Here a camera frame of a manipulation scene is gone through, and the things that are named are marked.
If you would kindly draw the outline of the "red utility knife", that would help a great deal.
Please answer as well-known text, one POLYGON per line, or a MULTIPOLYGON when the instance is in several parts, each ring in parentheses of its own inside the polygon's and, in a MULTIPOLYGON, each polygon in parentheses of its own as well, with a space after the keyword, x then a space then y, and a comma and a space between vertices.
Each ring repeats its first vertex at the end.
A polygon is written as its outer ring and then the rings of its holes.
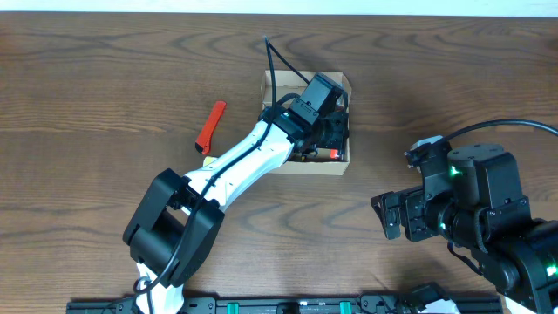
POLYGON ((201 129, 196 141, 196 150, 203 155, 209 154, 211 150, 211 142, 213 138, 214 131, 219 124, 219 121, 227 108, 227 103, 222 100, 218 100, 214 103, 211 113, 209 114, 206 122, 201 129))

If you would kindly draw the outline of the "red black stapler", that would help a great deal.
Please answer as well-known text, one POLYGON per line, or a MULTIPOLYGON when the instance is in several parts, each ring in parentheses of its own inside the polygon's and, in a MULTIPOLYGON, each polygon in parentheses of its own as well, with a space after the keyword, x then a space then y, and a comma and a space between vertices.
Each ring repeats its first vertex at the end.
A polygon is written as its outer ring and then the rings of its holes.
POLYGON ((316 156, 319 160, 325 160, 326 162, 340 161, 343 155, 337 149, 329 148, 319 148, 316 156))

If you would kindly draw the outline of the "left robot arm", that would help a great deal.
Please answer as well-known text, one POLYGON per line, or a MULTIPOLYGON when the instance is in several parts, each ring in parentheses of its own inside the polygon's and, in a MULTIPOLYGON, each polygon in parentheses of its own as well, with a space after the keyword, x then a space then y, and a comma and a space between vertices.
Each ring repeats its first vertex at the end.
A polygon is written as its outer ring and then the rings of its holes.
POLYGON ((326 174, 348 148, 351 87, 341 72, 306 72, 294 83, 270 75, 271 100, 250 134, 204 167, 168 168, 150 184, 123 233, 140 277, 135 313, 178 313, 184 283, 204 263, 228 207, 265 174, 281 167, 326 174))

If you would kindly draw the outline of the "brown cardboard box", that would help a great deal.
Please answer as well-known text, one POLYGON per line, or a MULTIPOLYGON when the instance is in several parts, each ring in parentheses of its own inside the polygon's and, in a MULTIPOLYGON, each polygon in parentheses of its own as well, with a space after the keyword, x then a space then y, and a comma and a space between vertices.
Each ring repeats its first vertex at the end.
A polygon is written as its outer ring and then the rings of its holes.
MULTIPOLYGON (((311 80, 316 72, 301 71, 301 74, 311 80)), ((325 76, 338 83, 347 92, 350 100, 352 88, 349 80, 342 72, 322 72, 325 76)), ((277 100, 288 93, 302 95, 307 84, 294 72, 286 70, 275 70, 276 75, 276 97, 277 100)), ((261 82, 262 109, 271 106, 272 82, 270 70, 266 70, 261 82)), ((340 161, 326 162, 319 160, 314 154, 303 158, 300 154, 292 154, 279 168, 272 170, 273 174, 305 174, 305 175, 343 175, 350 164, 350 140, 347 138, 343 145, 343 158, 340 161)))

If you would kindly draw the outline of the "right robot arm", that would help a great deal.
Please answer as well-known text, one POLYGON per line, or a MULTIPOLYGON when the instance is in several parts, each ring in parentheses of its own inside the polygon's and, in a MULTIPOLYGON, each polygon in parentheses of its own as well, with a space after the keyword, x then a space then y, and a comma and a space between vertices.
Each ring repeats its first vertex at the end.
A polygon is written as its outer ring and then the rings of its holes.
POLYGON ((384 234, 411 242, 442 236, 511 301, 557 311, 557 222, 534 219, 514 156, 497 144, 423 145, 407 154, 421 185, 371 198, 384 234))

